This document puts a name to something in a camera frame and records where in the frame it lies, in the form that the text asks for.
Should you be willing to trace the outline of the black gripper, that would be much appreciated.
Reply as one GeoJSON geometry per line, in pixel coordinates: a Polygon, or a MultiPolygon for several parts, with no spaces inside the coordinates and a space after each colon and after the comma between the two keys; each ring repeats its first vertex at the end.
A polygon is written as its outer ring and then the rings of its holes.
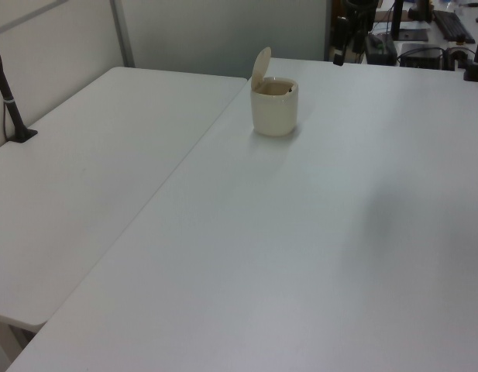
{"type": "Polygon", "coordinates": [[[346,57],[349,26],[353,36],[352,52],[362,53],[364,50],[364,32],[374,20],[376,2],[374,0],[344,0],[343,7],[346,17],[338,17],[333,33],[334,57],[333,64],[343,65],[346,57]]]}

